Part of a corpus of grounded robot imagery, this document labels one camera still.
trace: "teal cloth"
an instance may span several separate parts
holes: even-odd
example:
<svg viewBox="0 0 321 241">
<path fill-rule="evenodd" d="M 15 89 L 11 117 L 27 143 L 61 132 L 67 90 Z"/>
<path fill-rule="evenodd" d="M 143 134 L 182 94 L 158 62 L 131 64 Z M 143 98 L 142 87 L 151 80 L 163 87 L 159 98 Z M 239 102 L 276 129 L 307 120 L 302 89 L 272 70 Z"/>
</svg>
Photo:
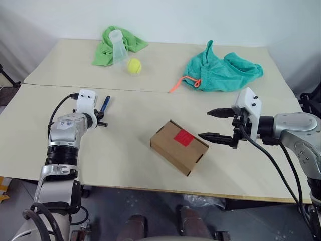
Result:
<svg viewBox="0 0 321 241">
<path fill-rule="evenodd" d="M 145 48 L 148 43 L 134 36 L 130 31 L 116 26 L 109 26 L 102 35 L 102 42 L 98 45 L 95 60 L 92 65 L 108 66 L 112 65 L 112 42 L 109 38 L 109 33 L 115 29 L 119 29 L 123 35 L 123 42 L 126 50 L 136 53 Z"/>
<path fill-rule="evenodd" d="M 213 41 L 210 40 L 205 51 L 188 62 L 183 74 L 197 80 L 201 79 L 200 86 L 195 88 L 195 82 L 188 79 L 183 79 L 183 83 L 204 92 L 231 92 L 263 76 L 260 65 L 242 59 L 235 53 L 227 54 L 224 59 L 218 58 L 213 53 L 212 45 Z"/>
</svg>

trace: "clear plastic cup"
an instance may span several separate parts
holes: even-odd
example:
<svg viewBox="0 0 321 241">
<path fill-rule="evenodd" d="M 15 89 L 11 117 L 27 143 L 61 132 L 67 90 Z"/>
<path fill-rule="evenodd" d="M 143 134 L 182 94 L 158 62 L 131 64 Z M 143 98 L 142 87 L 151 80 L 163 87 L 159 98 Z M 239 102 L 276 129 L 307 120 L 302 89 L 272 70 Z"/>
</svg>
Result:
<svg viewBox="0 0 321 241">
<path fill-rule="evenodd" d="M 115 29 L 109 33 L 109 38 L 112 41 L 112 62 L 114 65 L 119 65 L 125 70 L 128 62 L 128 53 L 122 37 L 122 32 L 119 29 Z"/>
</svg>

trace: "white wall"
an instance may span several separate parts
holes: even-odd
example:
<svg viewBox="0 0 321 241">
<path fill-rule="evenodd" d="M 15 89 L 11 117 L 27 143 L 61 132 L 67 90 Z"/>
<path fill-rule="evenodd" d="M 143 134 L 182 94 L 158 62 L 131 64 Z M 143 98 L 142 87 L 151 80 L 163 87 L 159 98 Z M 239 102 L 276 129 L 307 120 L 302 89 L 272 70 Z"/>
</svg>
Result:
<svg viewBox="0 0 321 241">
<path fill-rule="evenodd" d="M 294 92 L 320 81 L 320 0 L 2 0 L 0 62 L 28 65 L 25 77 L 57 38 L 100 39 L 109 25 L 149 42 L 267 46 Z"/>
</svg>

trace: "teal drawstring bag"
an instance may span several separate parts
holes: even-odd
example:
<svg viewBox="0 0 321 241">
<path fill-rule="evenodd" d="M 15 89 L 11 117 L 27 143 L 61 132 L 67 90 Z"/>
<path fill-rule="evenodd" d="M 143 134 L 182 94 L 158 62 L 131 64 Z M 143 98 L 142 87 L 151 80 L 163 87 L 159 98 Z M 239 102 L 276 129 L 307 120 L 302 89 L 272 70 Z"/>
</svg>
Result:
<svg viewBox="0 0 321 241">
<path fill-rule="evenodd" d="M 232 92 L 263 76 L 263 69 L 259 64 L 242 59 L 235 53 L 229 53 L 224 59 L 220 59 L 214 55 L 212 46 L 213 41 L 210 40 L 205 51 L 188 62 L 183 77 L 170 93 L 181 82 L 204 92 Z"/>
</svg>

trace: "person's leg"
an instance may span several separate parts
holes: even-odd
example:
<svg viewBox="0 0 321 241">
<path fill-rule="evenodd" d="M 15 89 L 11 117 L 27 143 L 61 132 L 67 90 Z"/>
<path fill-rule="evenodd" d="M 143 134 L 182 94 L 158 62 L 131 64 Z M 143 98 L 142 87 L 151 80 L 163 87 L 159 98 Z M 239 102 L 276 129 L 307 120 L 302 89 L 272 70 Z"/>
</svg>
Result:
<svg viewBox="0 0 321 241">
<path fill-rule="evenodd" d="M 147 235 L 147 220 L 142 215 L 133 215 L 125 223 L 116 241 L 135 241 Z"/>
<path fill-rule="evenodd" d="M 213 239 L 205 223 L 195 210 L 189 207 L 182 207 L 179 211 L 181 235 Z"/>
</svg>

